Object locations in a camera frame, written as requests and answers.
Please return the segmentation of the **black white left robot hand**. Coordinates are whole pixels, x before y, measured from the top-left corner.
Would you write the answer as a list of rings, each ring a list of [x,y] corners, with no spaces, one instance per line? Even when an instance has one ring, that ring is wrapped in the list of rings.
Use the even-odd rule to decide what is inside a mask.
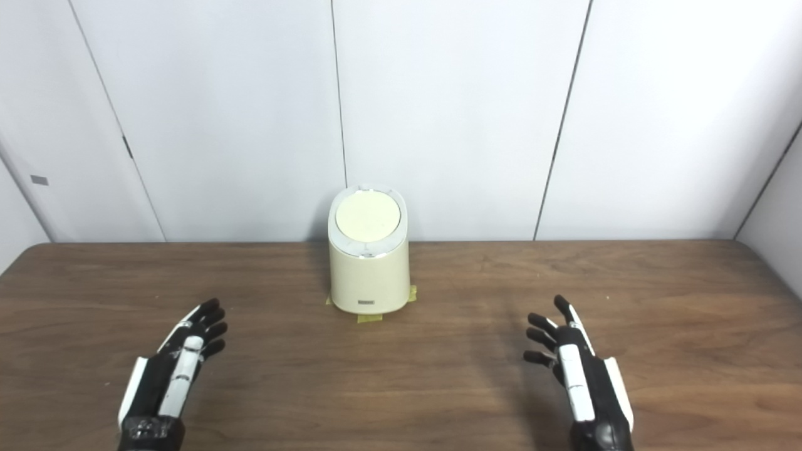
[[[206,360],[226,346],[225,314],[218,299],[201,303],[153,356],[137,358],[118,409],[118,450],[182,448],[184,405]]]

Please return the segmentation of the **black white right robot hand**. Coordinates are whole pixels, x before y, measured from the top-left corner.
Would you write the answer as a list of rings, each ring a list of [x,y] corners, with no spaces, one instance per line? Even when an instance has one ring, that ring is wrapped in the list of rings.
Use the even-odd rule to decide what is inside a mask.
[[[633,450],[633,409],[616,358],[596,354],[572,303],[558,294],[554,306],[565,324],[530,313],[526,336],[546,351],[526,350],[523,360],[549,368],[565,389],[571,449]]]

